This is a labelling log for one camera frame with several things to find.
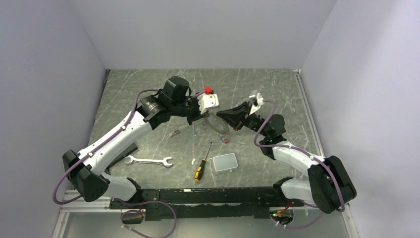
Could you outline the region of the small detached silver key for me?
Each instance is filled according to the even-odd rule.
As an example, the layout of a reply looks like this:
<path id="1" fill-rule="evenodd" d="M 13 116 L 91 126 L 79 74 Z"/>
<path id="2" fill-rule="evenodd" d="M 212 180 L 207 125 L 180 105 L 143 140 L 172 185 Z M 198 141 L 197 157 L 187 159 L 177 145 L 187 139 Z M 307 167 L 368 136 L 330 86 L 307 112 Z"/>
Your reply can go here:
<path id="1" fill-rule="evenodd" d="M 170 134 L 170 138 L 173 138 L 174 136 L 176 136 L 176 135 L 178 135 L 180 133 L 180 131 L 179 130 L 175 130 L 174 132 L 172 132 L 171 134 Z"/>

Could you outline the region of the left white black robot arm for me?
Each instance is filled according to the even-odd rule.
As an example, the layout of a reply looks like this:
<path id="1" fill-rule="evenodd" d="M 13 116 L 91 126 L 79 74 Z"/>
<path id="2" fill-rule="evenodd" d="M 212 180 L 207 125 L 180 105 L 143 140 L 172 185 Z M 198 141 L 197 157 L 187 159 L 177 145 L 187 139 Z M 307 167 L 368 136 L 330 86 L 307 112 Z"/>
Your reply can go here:
<path id="1" fill-rule="evenodd" d="M 143 199 L 141 187 L 131 178 L 105 173 L 106 168 L 140 137 L 171 117 L 183 117 L 192 124 L 218 106 L 218 97 L 211 88 L 192 94 L 186 79 L 173 76 L 161 89 L 139 92 L 127 116 L 92 145 L 79 152 L 65 152 L 62 157 L 64 177 L 86 202 L 107 196 L 123 200 L 129 208 L 136 208 Z"/>

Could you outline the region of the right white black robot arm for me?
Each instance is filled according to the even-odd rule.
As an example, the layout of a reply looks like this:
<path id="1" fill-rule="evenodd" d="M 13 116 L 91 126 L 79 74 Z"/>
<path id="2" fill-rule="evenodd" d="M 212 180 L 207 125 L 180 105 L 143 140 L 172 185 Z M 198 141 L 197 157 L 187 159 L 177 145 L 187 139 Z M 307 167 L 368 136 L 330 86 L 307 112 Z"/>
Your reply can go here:
<path id="1" fill-rule="evenodd" d="M 322 157 L 293 145 L 284 138 L 284 117 L 276 114 L 277 105 L 266 118 L 252 112 L 252 103 L 219 111 L 216 116 L 234 130 L 243 127 L 256 132 L 254 145 L 275 161 L 290 165 L 305 175 L 307 180 L 286 178 L 278 182 L 279 189 L 273 192 L 273 200 L 284 206 L 291 199 L 312 202 L 325 214 L 344 212 L 345 204 L 357 196 L 357 191 L 342 163 L 336 156 Z"/>

